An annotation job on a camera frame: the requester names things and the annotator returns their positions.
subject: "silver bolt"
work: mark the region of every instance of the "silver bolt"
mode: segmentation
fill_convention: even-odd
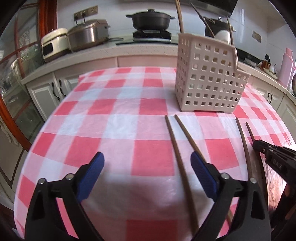
[[[250,182],[253,183],[253,184],[255,184],[255,183],[257,183],[257,180],[255,178],[251,177],[250,178]]]
[[[73,179],[73,177],[74,177],[74,174],[69,173],[69,174],[66,175],[65,178],[66,178],[67,180],[71,180],[71,179]]]
[[[45,181],[46,181],[45,178],[40,178],[40,179],[38,180],[38,183],[39,183],[39,184],[43,184],[43,183],[45,183]]]
[[[225,179],[225,180],[227,180],[227,179],[230,178],[230,176],[229,176],[227,173],[225,173],[225,172],[223,172],[223,173],[221,174],[221,177],[222,177],[223,179]]]

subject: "table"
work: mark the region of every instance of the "table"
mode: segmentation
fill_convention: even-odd
[[[191,168],[193,149],[174,114],[206,161],[235,179],[247,180],[236,117],[251,158],[255,156],[245,122],[256,139],[296,149],[283,121],[251,86],[246,86],[231,114],[180,112],[174,94],[175,75],[173,68],[130,67],[80,76],[79,84],[41,129],[22,168],[14,210],[21,236],[38,179],[62,179],[101,151],[105,167],[82,206],[102,237],[106,241],[189,240],[189,216],[164,115],[169,116],[181,151],[200,225],[213,202]],[[68,232],[75,236],[61,200],[58,204]],[[225,224],[220,235],[227,228]]]

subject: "white rice cooker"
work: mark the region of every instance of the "white rice cooker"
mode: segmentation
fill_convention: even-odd
[[[58,28],[41,39],[42,55],[45,62],[52,61],[70,52],[68,30]]]

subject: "pink water bottle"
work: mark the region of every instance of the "pink water bottle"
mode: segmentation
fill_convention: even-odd
[[[289,86],[292,70],[294,70],[292,55],[292,50],[286,48],[286,52],[284,53],[283,61],[281,63],[281,70],[279,72],[279,81],[286,88]]]

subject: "plastic basket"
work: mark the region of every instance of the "plastic basket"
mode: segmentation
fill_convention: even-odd
[[[234,46],[179,34],[175,93],[181,111],[234,111],[250,74],[238,68]]]

